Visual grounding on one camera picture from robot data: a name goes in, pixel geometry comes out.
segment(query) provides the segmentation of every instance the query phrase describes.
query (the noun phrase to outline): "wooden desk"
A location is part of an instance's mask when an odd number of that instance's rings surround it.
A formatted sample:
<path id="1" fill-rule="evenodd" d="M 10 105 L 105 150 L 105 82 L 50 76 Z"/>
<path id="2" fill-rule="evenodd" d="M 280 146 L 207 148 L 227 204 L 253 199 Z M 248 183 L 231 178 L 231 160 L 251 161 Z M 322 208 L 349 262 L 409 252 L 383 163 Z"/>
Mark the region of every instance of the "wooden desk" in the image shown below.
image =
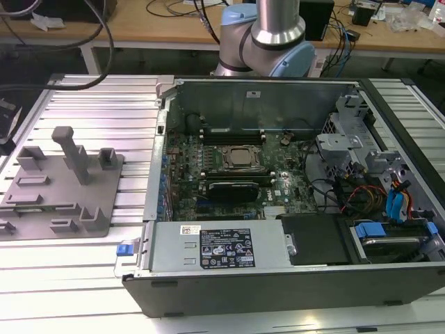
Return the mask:
<path id="1" fill-rule="evenodd" d="M 163 6 L 164 0 L 158 0 L 150 6 L 156 13 L 168 15 Z M 340 6 L 349 0 L 336 0 L 335 13 Z M 130 47 L 141 49 L 190 49 L 190 50 L 218 50 L 218 45 L 204 29 L 196 17 L 156 17 L 145 10 L 147 0 L 118 0 L 118 6 L 110 19 L 110 26 L 116 47 Z M 178 11 L 193 10 L 193 6 L 176 5 Z M 219 33 L 219 22 L 222 6 L 208 8 L 209 19 L 216 33 Z M 403 33 L 393 33 L 385 22 L 370 23 L 368 27 L 353 26 L 351 17 L 341 11 L 337 17 L 343 24 L 361 33 L 354 55 L 378 56 L 392 58 L 445 58 L 445 39 L 432 31 L 419 29 Z M 29 44 L 34 45 L 62 45 L 73 40 L 88 37 L 97 27 L 96 24 L 67 22 L 66 29 L 41 31 L 29 22 L 11 22 L 13 29 Z M 10 36 L 4 24 L 0 24 L 0 42 L 17 44 L 17 40 Z M 313 76 L 317 76 L 318 69 L 325 58 L 338 45 L 338 35 L 329 29 L 322 42 L 313 42 L 317 48 L 317 59 L 314 62 Z M 106 47 L 106 34 L 102 32 L 98 38 L 88 45 L 81 47 L 89 73 L 99 73 L 93 47 Z"/>

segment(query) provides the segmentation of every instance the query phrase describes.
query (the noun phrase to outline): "black cable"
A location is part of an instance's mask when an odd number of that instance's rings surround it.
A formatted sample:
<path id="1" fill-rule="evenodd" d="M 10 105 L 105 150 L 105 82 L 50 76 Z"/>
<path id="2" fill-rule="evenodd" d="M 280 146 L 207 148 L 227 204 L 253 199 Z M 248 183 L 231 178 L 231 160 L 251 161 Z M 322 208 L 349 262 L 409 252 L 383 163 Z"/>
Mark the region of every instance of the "black cable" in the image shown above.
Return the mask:
<path id="1" fill-rule="evenodd" d="M 190 12 L 186 12 L 186 13 L 180 13 L 180 14 L 176 14 L 176 15 L 173 15 L 173 14 L 171 14 L 171 15 L 164 15 L 164 14 L 158 14 L 158 13 L 155 13 L 155 12 L 153 12 L 153 11 L 151 11 L 150 9 L 149 9 L 149 7 L 155 2 L 155 1 L 157 1 L 157 0 L 151 0 L 146 6 L 145 6 L 145 10 L 148 12 L 148 13 L 150 13 L 150 14 L 152 14 L 152 15 L 154 15 L 154 16 L 157 16 L 157 17 L 183 17 L 183 16 L 187 16 L 187 15 L 190 15 L 190 14 L 193 14 L 193 13 L 198 13 L 199 14 L 199 10 L 191 10 Z M 219 6 L 220 4 L 222 4 L 222 3 L 225 3 L 224 1 L 221 1 L 220 3 L 215 3 L 215 4 L 213 4 L 213 5 L 209 5 L 209 6 L 206 6 L 207 8 L 210 8 L 210 7 L 214 7 L 214 6 Z"/>
<path id="2" fill-rule="evenodd" d="M 202 14 L 201 16 L 201 20 L 203 25 L 206 27 L 206 29 L 209 31 L 211 37 L 213 38 L 213 40 L 215 40 L 216 44 L 220 44 L 220 39 L 218 38 L 218 36 L 215 34 L 215 31 L 213 29 L 213 27 L 211 26 L 209 17 L 207 16 L 207 12 L 206 12 L 206 7 L 204 6 L 204 0 L 201 0 L 201 10 L 197 7 L 197 2 L 196 0 L 193 0 L 193 4 L 195 5 L 196 10 Z"/>
<path id="3" fill-rule="evenodd" d="M 106 2 L 107 0 L 104 0 L 104 10 L 102 12 L 102 17 L 105 19 L 106 16 Z M 35 47 L 33 45 L 26 45 L 26 48 L 24 49 L 18 49 L 16 51 L 32 51 L 32 52 L 39 52 L 39 53 L 49 53 L 49 52 L 60 52 L 60 51 L 67 51 L 67 50 L 71 50 L 71 49 L 76 49 L 82 45 L 85 45 L 89 42 L 91 42 L 92 40 L 94 40 L 102 31 L 102 29 L 104 28 L 104 26 L 102 26 L 102 24 L 99 24 L 99 26 L 97 27 L 96 31 L 94 33 L 92 33 L 92 35 L 90 35 L 89 37 L 85 38 L 84 40 L 80 40 L 78 42 L 74 42 L 71 44 L 66 44 L 66 45 L 59 45 L 57 47 L 45 47 L 44 49 L 41 47 Z M 14 34 L 14 36 L 18 37 L 16 32 L 13 32 L 12 29 L 10 30 L 11 33 Z"/>
<path id="4" fill-rule="evenodd" d="M 97 11 L 97 9 L 91 4 L 90 0 L 83 0 L 88 7 L 94 12 L 97 19 L 99 20 L 100 24 L 105 28 L 105 31 L 108 35 L 108 39 L 110 41 L 110 56 L 108 58 L 108 63 L 106 65 L 106 68 L 104 72 L 98 76 L 96 79 L 92 80 L 89 83 L 86 83 L 84 85 L 76 85 L 76 86 L 61 86 L 61 85 L 27 85 L 27 84 L 9 84 L 9 85 L 0 85 L 0 91 L 7 91 L 7 90 L 32 90 L 32 89 L 47 89 L 47 90 L 84 90 L 91 88 L 93 86 L 96 86 L 97 84 L 100 84 L 110 73 L 111 66 L 113 65 L 114 61 L 114 41 L 113 36 L 111 35 L 110 29 L 108 27 L 108 24 L 105 22 L 105 20 L 102 18 L 100 13 Z"/>
<path id="5" fill-rule="evenodd" d="M 15 31 L 13 30 L 13 28 L 11 27 L 11 25 L 9 25 L 9 22 L 8 22 L 4 17 L 1 17 L 1 20 L 2 20 L 3 23 L 6 25 L 6 28 L 8 28 L 9 32 L 11 33 L 11 35 L 13 35 L 15 38 L 17 38 L 17 39 L 19 40 L 19 42 L 21 42 L 23 45 L 27 45 L 27 44 L 25 43 L 25 41 L 24 41 L 18 34 L 16 34 L 16 32 L 15 32 Z M 34 59 L 35 59 L 37 62 L 39 62 L 39 63 L 42 65 L 42 67 L 45 68 L 45 70 L 46 70 L 47 72 L 51 72 L 51 71 L 47 68 L 47 66 L 43 63 L 43 61 L 37 57 L 36 54 L 34 54 L 33 52 L 30 52 L 30 55 L 32 55 L 32 57 L 34 57 Z"/>
<path id="6" fill-rule="evenodd" d="M 344 25 L 339 19 L 337 19 L 337 16 L 335 15 L 334 11 L 332 12 L 332 14 L 334 15 L 334 17 L 331 17 L 331 19 L 333 19 L 337 23 L 337 26 L 339 27 L 337 28 L 339 31 L 339 45 L 337 46 L 337 49 L 335 50 L 334 54 L 327 61 L 327 65 L 325 66 L 325 68 L 323 68 L 320 75 L 323 75 L 325 72 L 328 72 L 332 68 L 332 66 L 334 66 L 333 61 L 341 48 L 341 53 L 337 58 L 336 64 L 340 61 L 341 57 L 343 56 L 343 51 L 346 47 L 346 40 L 343 38 L 343 30 L 342 30 L 342 28 L 344 29 Z"/>
<path id="7" fill-rule="evenodd" d="M 3 16 L 4 17 L 21 17 L 21 16 L 28 15 L 30 12 L 35 10 L 40 5 L 41 2 L 42 2 L 42 0 L 35 0 L 34 3 L 32 5 L 30 5 L 28 8 L 19 10 L 18 12 L 0 12 L 0 16 L 2 16 L 2 17 Z"/>
<path id="8" fill-rule="evenodd" d="M 24 40 L 22 40 L 22 38 L 20 36 L 18 36 L 18 34 L 13 30 L 13 28 L 11 27 L 11 25 L 9 24 L 8 21 L 6 21 L 6 19 L 2 16 L 1 20 L 3 21 L 3 23 L 6 25 L 6 28 L 8 28 L 9 32 L 11 33 L 11 35 L 13 35 L 15 38 L 17 38 L 19 40 L 19 42 L 21 42 L 23 45 L 27 44 L 25 43 Z"/>

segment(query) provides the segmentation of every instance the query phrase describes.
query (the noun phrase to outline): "metal bracket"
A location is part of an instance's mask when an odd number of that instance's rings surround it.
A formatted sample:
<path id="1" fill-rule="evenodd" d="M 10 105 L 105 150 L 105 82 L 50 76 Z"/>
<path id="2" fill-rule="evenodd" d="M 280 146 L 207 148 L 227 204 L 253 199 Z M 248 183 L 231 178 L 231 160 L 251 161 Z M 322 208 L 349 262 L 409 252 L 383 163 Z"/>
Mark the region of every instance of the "metal bracket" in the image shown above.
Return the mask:
<path id="1" fill-rule="evenodd" d="M 161 75 L 156 80 L 156 96 L 161 98 L 162 95 L 169 89 L 175 87 L 174 75 Z"/>
<path id="2" fill-rule="evenodd" d="M 383 173 L 395 160 L 400 159 L 398 152 L 387 151 L 377 152 L 370 151 L 365 157 L 365 162 L 368 165 L 368 172 L 370 173 Z"/>

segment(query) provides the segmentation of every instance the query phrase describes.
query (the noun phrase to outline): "small white object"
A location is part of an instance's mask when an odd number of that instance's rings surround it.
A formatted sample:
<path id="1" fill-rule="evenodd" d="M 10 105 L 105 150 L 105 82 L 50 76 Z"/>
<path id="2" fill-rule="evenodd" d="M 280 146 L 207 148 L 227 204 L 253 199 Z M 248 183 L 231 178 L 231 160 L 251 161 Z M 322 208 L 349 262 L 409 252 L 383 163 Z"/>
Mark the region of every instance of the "small white object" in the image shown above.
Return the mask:
<path id="1" fill-rule="evenodd" d="M 41 16 L 39 14 L 33 13 L 33 18 L 31 19 L 31 23 L 42 29 L 43 31 L 48 31 L 48 28 L 51 29 L 62 29 L 65 28 L 63 20 L 59 17 L 46 17 Z"/>

